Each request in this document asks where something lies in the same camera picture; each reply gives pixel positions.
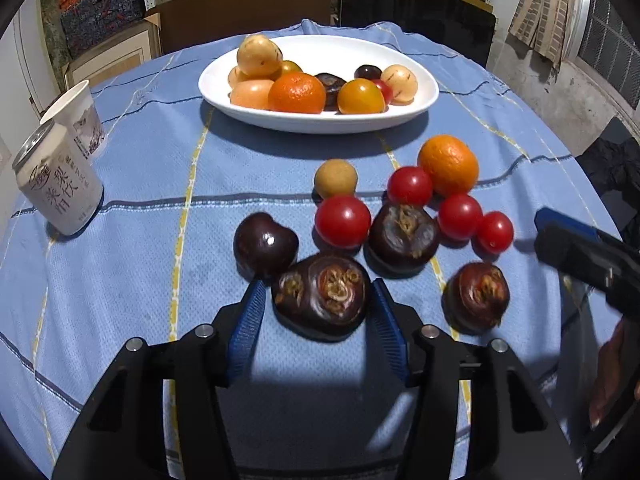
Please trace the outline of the person's hand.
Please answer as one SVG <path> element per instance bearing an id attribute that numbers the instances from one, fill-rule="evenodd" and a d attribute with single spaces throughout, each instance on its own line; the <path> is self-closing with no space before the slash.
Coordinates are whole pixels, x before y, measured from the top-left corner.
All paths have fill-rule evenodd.
<path id="1" fill-rule="evenodd" d="M 639 364 L 639 325 L 621 318 L 598 354 L 598 374 L 589 402 L 589 421 L 596 428 L 620 396 Z"/>

